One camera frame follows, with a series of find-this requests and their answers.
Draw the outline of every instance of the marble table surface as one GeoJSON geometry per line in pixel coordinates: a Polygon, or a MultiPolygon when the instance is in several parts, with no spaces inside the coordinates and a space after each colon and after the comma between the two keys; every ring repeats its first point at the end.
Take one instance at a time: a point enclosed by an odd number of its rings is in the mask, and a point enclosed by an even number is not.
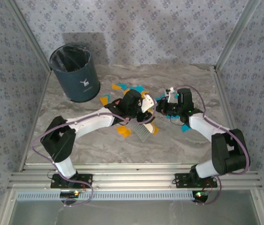
{"type": "MultiPolygon", "coordinates": [[[[198,65],[97,65],[101,82],[99,94],[86,103],[74,103],[67,99],[54,75],[51,74],[33,140],[42,134],[51,120],[59,115],[73,118],[94,112],[102,107],[99,97],[110,94],[110,100],[121,98],[122,90],[112,90],[112,83],[126,83],[128,86],[142,85],[154,97],[159,97],[164,88],[189,84],[202,94],[207,107],[207,116],[226,126],[219,96],[208,66],[198,65]]],[[[196,107],[202,109],[198,95],[192,92],[196,107]]],[[[78,139],[71,159],[82,163],[199,163],[211,158],[211,144],[199,132],[182,132],[180,126],[158,113],[155,125],[160,129],[145,142],[132,134],[123,138],[116,127],[101,128],[78,139]]],[[[36,149],[46,154],[39,143],[36,149]]],[[[26,163],[47,163],[32,150],[28,152],[26,163]]]]}

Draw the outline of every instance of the patterned wallpaper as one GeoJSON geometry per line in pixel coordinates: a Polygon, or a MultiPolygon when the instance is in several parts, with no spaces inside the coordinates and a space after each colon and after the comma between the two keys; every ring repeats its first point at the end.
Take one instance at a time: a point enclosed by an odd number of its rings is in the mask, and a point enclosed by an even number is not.
{"type": "Polygon", "coordinates": [[[252,165],[264,184],[264,0],[220,74],[236,123],[245,133],[252,165]]]}
{"type": "Polygon", "coordinates": [[[46,74],[0,1],[0,203],[22,159],[46,74]]]}
{"type": "Polygon", "coordinates": [[[80,42],[100,64],[215,64],[247,0],[16,0],[47,58],[80,42]]]}

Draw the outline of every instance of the glass panel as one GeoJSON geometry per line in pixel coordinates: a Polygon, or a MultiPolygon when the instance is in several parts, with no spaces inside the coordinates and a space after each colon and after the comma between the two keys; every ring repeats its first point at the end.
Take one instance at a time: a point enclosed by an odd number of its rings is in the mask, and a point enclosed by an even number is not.
{"type": "Polygon", "coordinates": [[[214,204],[187,201],[18,201],[10,225],[258,225],[250,191],[223,191],[214,204]]]}

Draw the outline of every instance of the black mounting plate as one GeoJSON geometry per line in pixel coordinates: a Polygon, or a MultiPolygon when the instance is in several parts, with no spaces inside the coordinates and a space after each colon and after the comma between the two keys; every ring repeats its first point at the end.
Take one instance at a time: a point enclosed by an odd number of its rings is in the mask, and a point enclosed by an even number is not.
{"type": "MultiPolygon", "coordinates": [[[[80,180],[89,183],[90,185],[93,182],[93,175],[92,174],[77,174],[75,180],[80,180]]],[[[52,176],[52,181],[51,181],[51,188],[74,188],[74,189],[90,189],[89,186],[83,185],[80,183],[73,183],[73,182],[68,182],[64,180],[59,174],[54,174],[52,176]]]]}
{"type": "Polygon", "coordinates": [[[172,183],[176,185],[176,188],[211,188],[211,186],[217,188],[216,178],[201,178],[193,183],[189,173],[176,173],[172,183]]]}

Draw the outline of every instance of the comb teeth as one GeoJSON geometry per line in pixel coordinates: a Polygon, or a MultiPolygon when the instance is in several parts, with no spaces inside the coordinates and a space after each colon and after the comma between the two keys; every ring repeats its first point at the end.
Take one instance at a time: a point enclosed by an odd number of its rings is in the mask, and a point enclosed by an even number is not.
{"type": "Polygon", "coordinates": [[[128,126],[136,133],[142,142],[144,142],[151,134],[143,124],[128,123],[128,126]]]}

